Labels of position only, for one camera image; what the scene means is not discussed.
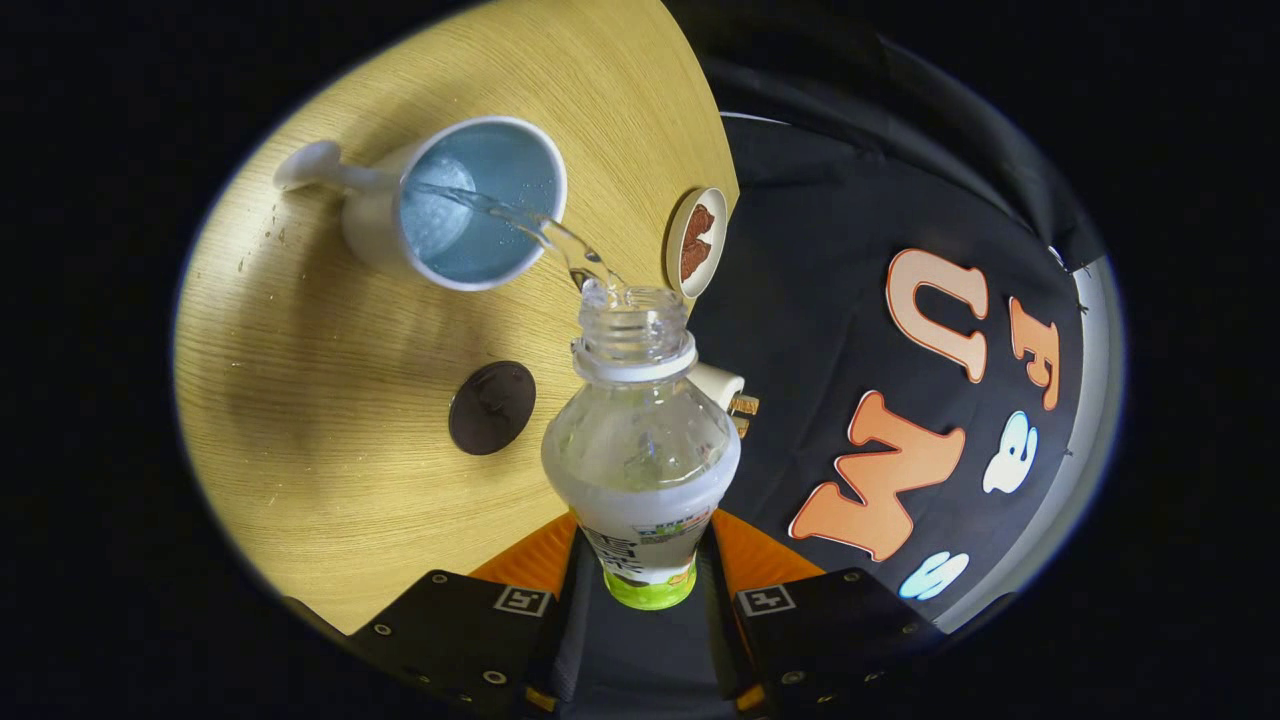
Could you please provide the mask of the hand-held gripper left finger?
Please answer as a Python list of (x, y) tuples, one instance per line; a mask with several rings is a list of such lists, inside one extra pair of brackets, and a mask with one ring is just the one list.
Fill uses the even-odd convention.
[(346, 646), (449, 719), (557, 719), (579, 684), (580, 585), (564, 514), (468, 574), (428, 571)]

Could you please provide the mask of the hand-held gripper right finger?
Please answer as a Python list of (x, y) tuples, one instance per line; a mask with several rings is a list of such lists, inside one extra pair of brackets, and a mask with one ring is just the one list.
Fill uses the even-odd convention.
[(824, 571), (748, 521), (712, 516), (712, 657), (741, 719), (869, 719), (946, 643), (868, 570)]

